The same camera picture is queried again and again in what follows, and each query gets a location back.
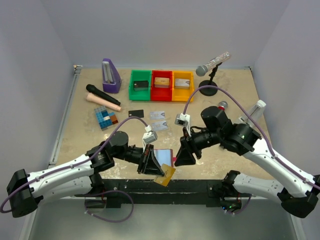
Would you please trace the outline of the gold credit card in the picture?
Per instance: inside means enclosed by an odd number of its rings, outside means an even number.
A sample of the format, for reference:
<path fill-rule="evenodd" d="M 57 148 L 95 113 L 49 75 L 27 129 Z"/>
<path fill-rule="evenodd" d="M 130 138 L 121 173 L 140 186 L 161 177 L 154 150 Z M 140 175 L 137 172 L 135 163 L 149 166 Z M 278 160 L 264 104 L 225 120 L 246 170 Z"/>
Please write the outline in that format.
<path fill-rule="evenodd" d="M 170 180 L 172 179 L 172 176 L 174 175 L 176 169 L 170 165 L 167 165 L 165 163 L 162 164 L 161 169 L 164 172 L 164 176 L 156 176 L 153 180 L 154 183 L 167 187 Z"/>

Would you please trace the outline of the red leather card holder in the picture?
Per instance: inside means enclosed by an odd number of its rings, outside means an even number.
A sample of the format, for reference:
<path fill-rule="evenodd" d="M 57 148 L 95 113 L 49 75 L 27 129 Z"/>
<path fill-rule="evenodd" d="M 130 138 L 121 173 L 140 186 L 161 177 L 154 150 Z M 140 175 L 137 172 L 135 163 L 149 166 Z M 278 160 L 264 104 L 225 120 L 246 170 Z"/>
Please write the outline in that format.
<path fill-rule="evenodd" d="M 154 149 L 153 152 L 160 167 L 162 167 L 162 165 L 167 165 L 170 167 L 174 166 L 172 149 Z"/>

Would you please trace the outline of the silver credit card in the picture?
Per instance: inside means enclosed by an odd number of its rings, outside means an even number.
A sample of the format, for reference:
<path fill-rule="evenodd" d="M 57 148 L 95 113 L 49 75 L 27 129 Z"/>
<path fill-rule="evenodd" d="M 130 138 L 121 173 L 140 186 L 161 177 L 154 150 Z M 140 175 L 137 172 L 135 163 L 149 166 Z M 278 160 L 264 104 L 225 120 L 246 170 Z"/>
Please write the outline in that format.
<path fill-rule="evenodd" d="M 151 120 L 164 120 L 166 115 L 164 111 L 151 111 L 149 117 Z"/>

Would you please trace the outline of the black credit card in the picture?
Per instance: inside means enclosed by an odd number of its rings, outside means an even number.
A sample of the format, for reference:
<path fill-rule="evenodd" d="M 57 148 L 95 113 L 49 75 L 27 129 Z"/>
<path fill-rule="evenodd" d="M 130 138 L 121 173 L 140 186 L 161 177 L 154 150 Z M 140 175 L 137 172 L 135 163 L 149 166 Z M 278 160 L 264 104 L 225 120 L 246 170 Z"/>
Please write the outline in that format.
<path fill-rule="evenodd" d="M 132 119 L 132 118 L 143 119 L 144 118 L 144 110 L 143 109 L 129 110 L 128 111 L 128 118 L 129 119 Z"/>

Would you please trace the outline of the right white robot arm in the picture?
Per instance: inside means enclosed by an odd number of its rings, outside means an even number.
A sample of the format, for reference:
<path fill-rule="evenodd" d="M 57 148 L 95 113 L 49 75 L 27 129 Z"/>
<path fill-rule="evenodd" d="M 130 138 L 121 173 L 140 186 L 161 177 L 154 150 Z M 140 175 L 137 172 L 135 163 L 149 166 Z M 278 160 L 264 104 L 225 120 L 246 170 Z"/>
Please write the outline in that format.
<path fill-rule="evenodd" d="M 236 194 L 250 194 L 273 200 L 289 214 L 306 218 L 316 207 L 320 193 L 319 175 L 311 175 L 277 153 L 250 125 L 232 123 L 225 111 L 210 106 L 201 112 L 205 127 L 190 125 L 190 115 L 180 113 L 175 124 L 182 126 L 183 136 L 174 165 L 191 166 L 202 157 L 202 150 L 214 145 L 242 156 L 260 166 L 273 179 L 248 176 L 236 170 L 229 171 L 213 193 L 224 200 Z"/>

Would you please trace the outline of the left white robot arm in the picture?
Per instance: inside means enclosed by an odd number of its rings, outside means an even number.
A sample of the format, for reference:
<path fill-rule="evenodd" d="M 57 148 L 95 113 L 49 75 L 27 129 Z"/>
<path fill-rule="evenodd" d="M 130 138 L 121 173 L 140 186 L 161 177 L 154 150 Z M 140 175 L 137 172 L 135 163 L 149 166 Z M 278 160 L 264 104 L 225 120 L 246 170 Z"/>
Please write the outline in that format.
<path fill-rule="evenodd" d="M 6 187 L 9 213 L 20 218 L 35 211 L 45 201 L 99 193 L 104 188 L 100 173 L 113 168 L 115 159 L 136 164 L 139 174 L 165 176 L 151 143 L 145 143 L 143 147 L 130 146 L 127 133 L 117 131 L 100 145 L 67 163 L 31 173 L 25 169 L 17 170 Z"/>

